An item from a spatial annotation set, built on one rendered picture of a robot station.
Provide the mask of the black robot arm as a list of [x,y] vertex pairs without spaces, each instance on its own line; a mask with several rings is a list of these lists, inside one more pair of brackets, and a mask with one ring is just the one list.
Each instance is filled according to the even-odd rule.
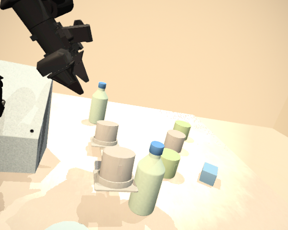
[[[27,29],[31,30],[44,21],[70,12],[74,8],[73,5],[73,0],[1,0],[0,9],[13,8]],[[93,41],[90,25],[84,24],[81,19],[74,20],[73,25],[70,26],[63,27],[60,22],[57,26],[56,29],[66,49],[72,47],[71,43]],[[0,75],[0,117],[6,102],[2,99],[2,79]]]

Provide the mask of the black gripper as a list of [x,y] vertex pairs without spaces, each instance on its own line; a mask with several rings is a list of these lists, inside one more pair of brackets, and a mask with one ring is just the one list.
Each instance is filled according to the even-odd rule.
[[78,95],[84,93],[76,75],[85,83],[89,82],[83,64],[84,50],[81,42],[71,43],[72,47],[66,49],[56,28],[56,20],[51,18],[33,27],[29,32],[32,41],[37,41],[46,53],[44,58],[37,62],[37,70],[42,77],[47,76]]

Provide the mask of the beige cylinder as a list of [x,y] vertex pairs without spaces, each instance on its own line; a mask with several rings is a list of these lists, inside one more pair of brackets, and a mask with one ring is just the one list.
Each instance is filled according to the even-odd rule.
[[164,148],[171,149],[176,151],[177,153],[180,153],[185,137],[185,134],[180,131],[168,130],[164,142]]
[[112,182],[127,182],[132,178],[135,152],[131,149],[109,146],[103,149],[99,175]]
[[119,124],[111,121],[97,121],[95,139],[104,142],[114,142],[117,139]]

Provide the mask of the light blue cube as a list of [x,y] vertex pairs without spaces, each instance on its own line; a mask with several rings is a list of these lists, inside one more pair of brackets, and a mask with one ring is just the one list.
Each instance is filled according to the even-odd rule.
[[218,167],[207,162],[204,163],[199,181],[213,186],[217,177]]

